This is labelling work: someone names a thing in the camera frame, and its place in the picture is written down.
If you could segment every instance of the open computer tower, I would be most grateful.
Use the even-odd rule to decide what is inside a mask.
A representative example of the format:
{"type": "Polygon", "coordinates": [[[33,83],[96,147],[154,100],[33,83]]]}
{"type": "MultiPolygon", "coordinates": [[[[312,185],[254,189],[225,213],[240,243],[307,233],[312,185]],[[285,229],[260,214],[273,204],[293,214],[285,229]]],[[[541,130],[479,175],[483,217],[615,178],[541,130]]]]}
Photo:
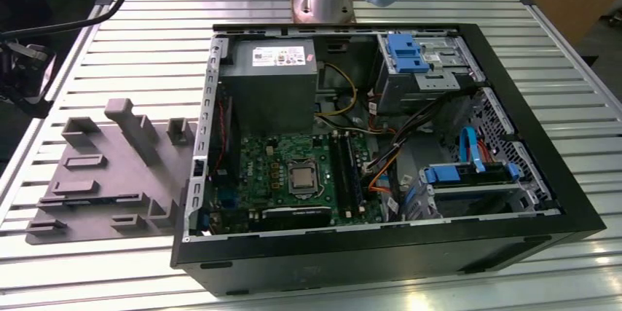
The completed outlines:
{"type": "Polygon", "coordinates": [[[475,25],[213,30],[170,260],[208,291],[493,271],[604,229],[475,25]]]}

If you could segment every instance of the power supply label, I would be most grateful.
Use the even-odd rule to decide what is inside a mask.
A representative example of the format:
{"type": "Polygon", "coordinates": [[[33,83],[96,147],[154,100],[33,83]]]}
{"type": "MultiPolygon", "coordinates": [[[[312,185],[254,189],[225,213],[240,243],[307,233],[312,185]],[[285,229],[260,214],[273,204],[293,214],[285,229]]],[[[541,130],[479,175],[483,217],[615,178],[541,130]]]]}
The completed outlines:
{"type": "Polygon", "coordinates": [[[304,47],[256,47],[252,50],[252,66],[303,66],[304,47]]]}

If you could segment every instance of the slotted metal surface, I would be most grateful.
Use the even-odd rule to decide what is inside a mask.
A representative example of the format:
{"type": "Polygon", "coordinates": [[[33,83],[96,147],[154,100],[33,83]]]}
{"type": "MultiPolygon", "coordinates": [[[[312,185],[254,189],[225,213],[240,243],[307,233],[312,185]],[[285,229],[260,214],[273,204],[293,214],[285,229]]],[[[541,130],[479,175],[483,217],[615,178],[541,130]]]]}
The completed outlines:
{"type": "Polygon", "coordinates": [[[533,7],[516,0],[355,3],[360,23],[476,23],[608,229],[493,274],[214,298],[169,264],[172,237],[30,246],[26,221],[62,153],[66,117],[105,122],[109,97],[152,121],[196,119],[213,23],[289,21],[288,0],[126,0],[82,31],[54,110],[30,127],[5,173],[0,206],[0,308],[126,310],[618,310],[622,279],[622,123],[603,90],[533,7]]]}

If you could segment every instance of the cpu socket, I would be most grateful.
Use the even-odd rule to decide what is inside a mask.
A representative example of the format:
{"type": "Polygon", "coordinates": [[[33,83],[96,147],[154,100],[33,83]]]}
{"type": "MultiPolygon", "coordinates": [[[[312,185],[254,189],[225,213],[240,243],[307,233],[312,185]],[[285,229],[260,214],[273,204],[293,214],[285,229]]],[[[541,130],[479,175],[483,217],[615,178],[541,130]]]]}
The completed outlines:
{"type": "Polygon", "coordinates": [[[307,200],[317,194],[317,164],[315,160],[288,162],[289,194],[307,200]]]}

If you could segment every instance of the floor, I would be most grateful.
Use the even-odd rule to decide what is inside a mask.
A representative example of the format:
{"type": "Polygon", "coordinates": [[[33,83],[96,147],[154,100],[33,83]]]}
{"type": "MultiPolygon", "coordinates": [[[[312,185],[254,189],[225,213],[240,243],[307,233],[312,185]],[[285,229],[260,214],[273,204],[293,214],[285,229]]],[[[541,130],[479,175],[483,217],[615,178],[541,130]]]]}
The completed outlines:
{"type": "MultiPolygon", "coordinates": [[[[53,17],[49,23],[60,23],[78,20],[88,16],[94,0],[46,0],[53,17]]],[[[50,40],[52,49],[58,53],[57,66],[64,55],[69,51],[76,32],[56,34],[50,40]]],[[[595,73],[610,87],[614,95],[622,99],[622,28],[610,28],[606,21],[598,22],[577,45],[581,55],[598,55],[599,59],[592,66],[595,73]]],[[[0,103],[0,173],[8,162],[12,152],[20,142],[22,132],[26,129],[29,118],[13,108],[12,105],[0,103]]]]}

